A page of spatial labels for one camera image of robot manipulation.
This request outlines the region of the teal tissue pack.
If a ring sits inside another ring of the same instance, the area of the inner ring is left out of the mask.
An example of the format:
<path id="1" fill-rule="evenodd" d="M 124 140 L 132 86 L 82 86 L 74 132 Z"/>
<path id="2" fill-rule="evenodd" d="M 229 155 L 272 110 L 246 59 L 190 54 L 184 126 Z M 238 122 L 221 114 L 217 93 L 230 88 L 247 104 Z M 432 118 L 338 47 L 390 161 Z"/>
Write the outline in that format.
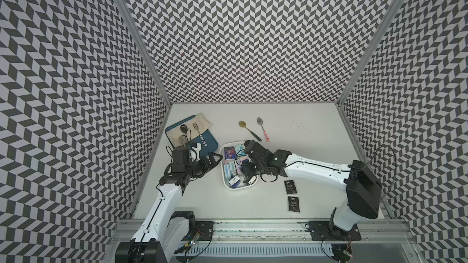
<path id="1" fill-rule="evenodd" d="M 231 178 L 236 177 L 238 175 L 236 163 L 235 162 L 230 162 L 229 163 L 229 168 L 230 168 Z"/>
<path id="2" fill-rule="evenodd" d="M 245 156 L 246 154 L 244 153 L 245 146 L 244 144 L 237 144 L 234 146 L 235 152 L 237 157 L 242 157 Z"/>

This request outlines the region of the white plastic storage box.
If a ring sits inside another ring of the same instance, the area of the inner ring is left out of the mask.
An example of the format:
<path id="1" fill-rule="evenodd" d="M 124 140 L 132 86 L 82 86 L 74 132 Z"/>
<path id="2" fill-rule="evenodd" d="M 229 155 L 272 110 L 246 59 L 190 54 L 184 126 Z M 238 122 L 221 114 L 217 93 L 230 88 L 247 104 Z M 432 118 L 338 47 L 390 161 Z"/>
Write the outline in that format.
<path id="1" fill-rule="evenodd" d="M 258 181 L 257 177 L 253 177 L 245 183 L 246 176 L 242 173 L 241 169 L 242 166 L 245 166 L 251 160 L 244 153 L 244 149 L 244 141 L 237 141 L 227 143 L 219 150 L 219 154 L 223 157 L 221 172 L 224 186 L 232 191 L 251 188 Z"/>

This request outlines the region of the cartoon dark blue tissue pack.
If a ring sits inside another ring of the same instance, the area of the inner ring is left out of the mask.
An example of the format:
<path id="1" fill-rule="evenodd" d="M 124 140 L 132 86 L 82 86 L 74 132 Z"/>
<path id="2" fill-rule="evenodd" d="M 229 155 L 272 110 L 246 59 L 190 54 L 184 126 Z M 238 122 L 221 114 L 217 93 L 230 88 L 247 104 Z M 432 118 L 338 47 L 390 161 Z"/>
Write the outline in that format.
<path id="1" fill-rule="evenodd" d="M 228 146 L 224 148 L 224 158 L 226 160 L 235 160 L 236 159 L 236 148 L 235 146 Z"/>

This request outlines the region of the clear light blue tissue pack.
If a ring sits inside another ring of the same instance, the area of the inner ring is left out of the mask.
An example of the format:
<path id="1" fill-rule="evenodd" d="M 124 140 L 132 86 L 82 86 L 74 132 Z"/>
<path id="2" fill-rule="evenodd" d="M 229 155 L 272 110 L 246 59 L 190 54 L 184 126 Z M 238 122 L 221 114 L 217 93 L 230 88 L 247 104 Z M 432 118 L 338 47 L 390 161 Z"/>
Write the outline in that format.
<path id="1" fill-rule="evenodd" d="M 230 179 L 232 179 L 232 171 L 231 171 L 230 163 L 225 163 L 223 165 L 223 169 L 224 169 L 225 180 L 229 181 Z"/>

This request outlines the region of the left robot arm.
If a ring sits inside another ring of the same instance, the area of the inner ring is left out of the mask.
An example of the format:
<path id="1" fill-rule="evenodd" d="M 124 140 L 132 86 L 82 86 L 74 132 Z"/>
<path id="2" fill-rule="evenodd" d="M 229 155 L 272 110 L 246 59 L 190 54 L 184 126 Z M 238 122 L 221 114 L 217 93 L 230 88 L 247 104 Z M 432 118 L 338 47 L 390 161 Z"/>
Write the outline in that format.
<path id="1" fill-rule="evenodd" d="M 181 240 L 195 229 L 192 211 L 176 211 L 188 184 L 202 178 L 223 160 L 200 148 L 180 146 L 172 150 L 171 162 L 156 186 L 156 200 L 130 241 L 120 242 L 116 263 L 168 263 Z"/>

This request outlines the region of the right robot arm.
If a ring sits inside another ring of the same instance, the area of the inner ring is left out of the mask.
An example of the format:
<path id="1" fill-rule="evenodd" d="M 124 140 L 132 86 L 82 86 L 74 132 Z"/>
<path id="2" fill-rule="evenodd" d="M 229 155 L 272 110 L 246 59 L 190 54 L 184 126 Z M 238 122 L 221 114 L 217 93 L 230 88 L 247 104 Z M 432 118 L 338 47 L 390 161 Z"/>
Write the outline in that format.
<path id="1" fill-rule="evenodd" d="M 253 140 L 244 142 L 244 154 L 250 159 L 241 172 L 249 182 L 257 175 L 302 178 L 325 184 L 346 194 L 346 199 L 331 214 L 330 233 L 349 232 L 362 219 L 377 219 L 382 185 L 373 171 L 362 161 L 331 164 L 301 157 L 287 150 L 274 153 Z"/>

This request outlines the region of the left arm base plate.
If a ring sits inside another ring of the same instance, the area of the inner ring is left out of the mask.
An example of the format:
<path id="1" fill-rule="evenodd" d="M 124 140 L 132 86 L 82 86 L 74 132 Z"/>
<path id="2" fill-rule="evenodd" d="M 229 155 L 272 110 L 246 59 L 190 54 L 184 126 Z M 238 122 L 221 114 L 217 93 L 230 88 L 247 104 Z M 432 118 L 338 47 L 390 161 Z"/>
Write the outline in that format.
<path id="1" fill-rule="evenodd" d="M 195 226 L 189 227 L 189 232 L 182 239 L 183 242 L 191 241 L 210 241 L 213 236 L 214 221 L 211 220 L 197 220 Z"/>

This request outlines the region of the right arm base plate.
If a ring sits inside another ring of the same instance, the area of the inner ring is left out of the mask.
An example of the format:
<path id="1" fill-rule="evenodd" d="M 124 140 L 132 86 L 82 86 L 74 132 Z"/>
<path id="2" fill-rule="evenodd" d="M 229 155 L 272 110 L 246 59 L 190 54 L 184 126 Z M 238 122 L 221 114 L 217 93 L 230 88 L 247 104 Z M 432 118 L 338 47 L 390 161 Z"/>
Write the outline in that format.
<path id="1" fill-rule="evenodd" d="M 361 241 L 361 233 L 355 224 L 350 231 L 344 231 L 326 220 L 311 220 L 306 223 L 313 241 Z"/>

